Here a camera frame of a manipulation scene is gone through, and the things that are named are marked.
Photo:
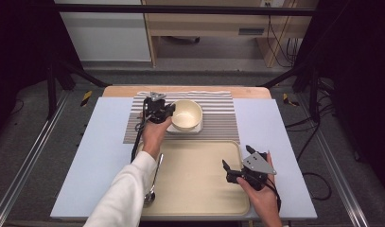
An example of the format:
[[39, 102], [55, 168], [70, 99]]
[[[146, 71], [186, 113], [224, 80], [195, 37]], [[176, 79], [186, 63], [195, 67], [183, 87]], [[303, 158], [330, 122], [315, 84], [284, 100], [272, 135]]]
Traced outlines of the wooden desk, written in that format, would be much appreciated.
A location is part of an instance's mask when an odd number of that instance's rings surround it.
[[[141, 0], [144, 5], [171, 6], [224, 6], [260, 7], [261, 0]], [[315, 9], [319, 0], [285, 0], [283, 8]], [[288, 38], [302, 39], [311, 21], [309, 16], [267, 15], [220, 15], [220, 14], [158, 14], [145, 15], [149, 40], [153, 43], [160, 37], [232, 37], [239, 35], [242, 27], [264, 28], [255, 38], [265, 65], [274, 66], [278, 60], [281, 44]]]

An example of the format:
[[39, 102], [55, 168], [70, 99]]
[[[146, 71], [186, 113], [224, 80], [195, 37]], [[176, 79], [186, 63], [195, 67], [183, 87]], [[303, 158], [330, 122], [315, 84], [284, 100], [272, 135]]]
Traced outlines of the cream bowl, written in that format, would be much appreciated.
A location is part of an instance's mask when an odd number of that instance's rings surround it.
[[172, 116], [172, 125], [168, 131], [178, 133], [199, 132], [202, 128], [202, 108], [189, 99], [182, 99], [173, 102], [175, 112]]

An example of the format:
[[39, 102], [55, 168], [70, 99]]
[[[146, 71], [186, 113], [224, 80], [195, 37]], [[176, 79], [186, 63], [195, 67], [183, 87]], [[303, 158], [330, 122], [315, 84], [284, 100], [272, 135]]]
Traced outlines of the person's left hand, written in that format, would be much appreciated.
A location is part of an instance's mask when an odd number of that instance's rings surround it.
[[147, 152], [153, 159], [157, 159], [166, 130], [171, 124], [172, 119], [168, 117], [163, 123], [155, 124], [148, 121], [145, 125], [142, 133], [143, 151]]

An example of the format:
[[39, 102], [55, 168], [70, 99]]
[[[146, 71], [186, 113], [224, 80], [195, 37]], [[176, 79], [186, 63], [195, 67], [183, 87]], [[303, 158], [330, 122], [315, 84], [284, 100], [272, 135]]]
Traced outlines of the cream plastic tray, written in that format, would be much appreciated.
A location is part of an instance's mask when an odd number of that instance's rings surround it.
[[226, 181], [224, 164], [240, 170], [234, 141], [167, 140], [156, 178], [155, 201], [143, 209], [143, 220], [237, 219], [250, 209], [247, 195]]

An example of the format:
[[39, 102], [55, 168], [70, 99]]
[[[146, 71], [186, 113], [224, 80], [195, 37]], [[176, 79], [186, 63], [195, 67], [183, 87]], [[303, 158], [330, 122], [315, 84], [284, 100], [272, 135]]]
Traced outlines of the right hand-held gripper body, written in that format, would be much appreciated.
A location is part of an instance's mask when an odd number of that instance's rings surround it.
[[268, 175], [276, 175], [276, 170], [267, 162], [267, 154], [254, 152], [242, 161], [243, 178], [255, 190], [261, 190]]

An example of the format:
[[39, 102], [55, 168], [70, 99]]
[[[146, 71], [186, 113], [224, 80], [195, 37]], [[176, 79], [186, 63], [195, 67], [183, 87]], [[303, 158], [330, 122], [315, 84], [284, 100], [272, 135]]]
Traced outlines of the person's right hand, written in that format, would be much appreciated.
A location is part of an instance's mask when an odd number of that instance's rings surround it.
[[277, 198], [274, 192], [267, 186], [260, 191], [253, 189], [244, 179], [238, 177], [238, 184], [248, 195], [255, 212], [261, 217], [279, 216]]

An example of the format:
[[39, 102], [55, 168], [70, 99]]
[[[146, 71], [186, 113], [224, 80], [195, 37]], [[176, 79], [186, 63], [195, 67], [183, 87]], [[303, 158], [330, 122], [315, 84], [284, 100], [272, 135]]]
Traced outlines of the metal spoon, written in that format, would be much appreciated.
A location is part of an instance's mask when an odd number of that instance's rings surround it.
[[149, 192], [148, 192], [148, 193], [145, 195], [145, 197], [144, 197], [144, 204], [145, 204], [146, 206], [151, 205], [151, 204], [154, 202], [154, 200], [155, 200], [155, 192], [154, 192], [154, 188], [155, 188], [157, 176], [158, 176], [158, 173], [159, 173], [161, 164], [162, 164], [162, 162], [163, 162], [163, 159], [164, 159], [164, 154], [161, 153], [161, 154], [159, 155], [159, 160], [158, 160], [158, 163], [157, 163], [157, 167], [156, 167], [156, 169], [155, 169], [155, 173], [154, 173], [153, 181], [152, 181], [152, 184], [151, 184], [151, 188], [150, 188]]

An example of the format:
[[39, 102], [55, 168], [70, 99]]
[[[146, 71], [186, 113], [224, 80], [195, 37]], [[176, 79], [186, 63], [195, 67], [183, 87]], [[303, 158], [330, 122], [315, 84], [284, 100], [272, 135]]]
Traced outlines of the aluminium floor rail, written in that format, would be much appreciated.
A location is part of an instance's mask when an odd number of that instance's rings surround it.
[[12, 209], [14, 203], [17, 201], [22, 189], [24, 188], [28, 176], [35, 166], [46, 142], [50, 137], [51, 132], [54, 130], [61, 116], [61, 113], [67, 103], [68, 97], [70, 97], [69, 91], [61, 92], [59, 101], [55, 105], [56, 110], [45, 121], [41, 132], [38, 134], [25, 160], [16, 173], [13, 181], [9, 186], [9, 189], [6, 191], [3, 199], [0, 200], [0, 227], [2, 227], [5, 223], [10, 210]]
[[333, 152], [324, 137], [324, 133], [321, 130], [321, 121], [318, 123], [311, 123], [311, 126], [318, 128], [313, 133], [315, 141], [320, 148], [320, 153], [324, 159], [327, 171], [332, 179], [332, 183], [334, 184], [341, 203], [343, 204], [345, 213], [352, 223], [352, 227], [369, 227], [369, 222], [359, 205], [352, 187], [344, 176], [337, 159], [333, 155]]

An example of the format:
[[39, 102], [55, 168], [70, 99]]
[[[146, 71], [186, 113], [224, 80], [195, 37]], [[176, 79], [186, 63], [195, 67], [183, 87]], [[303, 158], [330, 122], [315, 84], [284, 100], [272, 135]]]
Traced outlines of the black crossbar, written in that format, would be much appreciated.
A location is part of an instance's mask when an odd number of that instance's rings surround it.
[[270, 15], [270, 16], [313, 16], [316, 9], [251, 8], [218, 6], [160, 6], [160, 5], [89, 5], [55, 4], [60, 12], [99, 13], [169, 13], [169, 14], [224, 14], [224, 15]]

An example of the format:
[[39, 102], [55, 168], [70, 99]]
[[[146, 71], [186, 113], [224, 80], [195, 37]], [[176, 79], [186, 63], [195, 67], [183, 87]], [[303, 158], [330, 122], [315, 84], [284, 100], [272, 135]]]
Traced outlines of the black metal stand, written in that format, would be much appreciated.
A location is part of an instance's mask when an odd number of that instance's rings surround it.
[[68, 61], [52, 61], [47, 66], [46, 71], [48, 91], [48, 119], [51, 119], [58, 110], [56, 81], [59, 82], [63, 90], [72, 90], [76, 83], [72, 79], [71, 75], [75, 74], [82, 77], [83, 79], [88, 80], [97, 87], [106, 88], [110, 86], [110, 83], [93, 77], [92, 75], [86, 73], [81, 67], [76, 67], [74, 64], [71, 64]]
[[317, 104], [318, 87], [319, 87], [319, 72], [314, 63], [300, 63], [293, 66], [281, 76], [276, 77], [264, 84], [262, 87], [270, 89], [276, 84], [295, 76], [296, 80], [293, 82], [292, 90], [295, 93], [301, 93], [305, 88], [309, 87], [309, 116], [315, 123], [320, 122], [320, 112]]

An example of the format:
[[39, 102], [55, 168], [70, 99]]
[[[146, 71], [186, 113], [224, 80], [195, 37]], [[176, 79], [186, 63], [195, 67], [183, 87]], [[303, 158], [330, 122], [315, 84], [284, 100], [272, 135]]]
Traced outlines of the striped placemat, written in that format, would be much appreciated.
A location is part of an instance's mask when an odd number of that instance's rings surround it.
[[171, 140], [233, 140], [239, 142], [234, 101], [229, 91], [168, 92], [166, 104], [181, 99], [197, 102], [202, 108], [202, 130], [199, 133], [168, 133]]

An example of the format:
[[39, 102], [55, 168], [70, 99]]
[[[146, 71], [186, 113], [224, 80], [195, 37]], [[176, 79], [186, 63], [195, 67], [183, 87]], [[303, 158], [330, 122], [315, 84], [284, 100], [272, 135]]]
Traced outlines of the wall power socket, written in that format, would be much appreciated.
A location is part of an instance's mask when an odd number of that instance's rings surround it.
[[285, 0], [261, 0], [261, 8], [282, 8], [284, 6]]

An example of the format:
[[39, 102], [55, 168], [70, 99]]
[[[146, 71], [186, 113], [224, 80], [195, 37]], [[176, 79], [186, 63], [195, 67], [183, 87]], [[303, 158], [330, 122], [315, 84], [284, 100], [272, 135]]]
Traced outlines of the light wooden table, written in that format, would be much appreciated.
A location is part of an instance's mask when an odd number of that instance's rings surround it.
[[103, 91], [104, 97], [134, 97], [138, 92], [222, 92], [229, 91], [233, 98], [271, 99], [270, 91], [265, 87], [243, 86], [169, 86], [169, 85], [113, 85]]

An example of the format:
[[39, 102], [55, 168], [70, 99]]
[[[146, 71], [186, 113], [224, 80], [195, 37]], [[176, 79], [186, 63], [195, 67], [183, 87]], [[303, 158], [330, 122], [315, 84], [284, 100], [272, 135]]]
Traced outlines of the yellow black tape marker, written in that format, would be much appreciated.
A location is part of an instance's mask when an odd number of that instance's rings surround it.
[[288, 94], [283, 93], [283, 102], [284, 104], [288, 104], [291, 106], [300, 106], [299, 102], [297, 101], [290, 101]]
[[91, 95], [92, 95], [92, 91], [87, 91], [87, 92], [84, 94], [84, 96], [83, 96], [83, 98], [82, 98], [82, 101], [80, 102], [80, 107], [86, 106], [86, 104], [88, 103], [88, 100], [89, 100], [89, 98], [91, 97]]

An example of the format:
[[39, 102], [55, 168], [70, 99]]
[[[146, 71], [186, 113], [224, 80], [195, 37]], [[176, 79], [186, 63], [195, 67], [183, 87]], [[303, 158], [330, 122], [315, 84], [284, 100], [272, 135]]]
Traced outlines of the white cabinet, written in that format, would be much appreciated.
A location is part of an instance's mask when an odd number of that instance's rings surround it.
[[81, 61], [150, 61], [141, 13], [62, 12]]

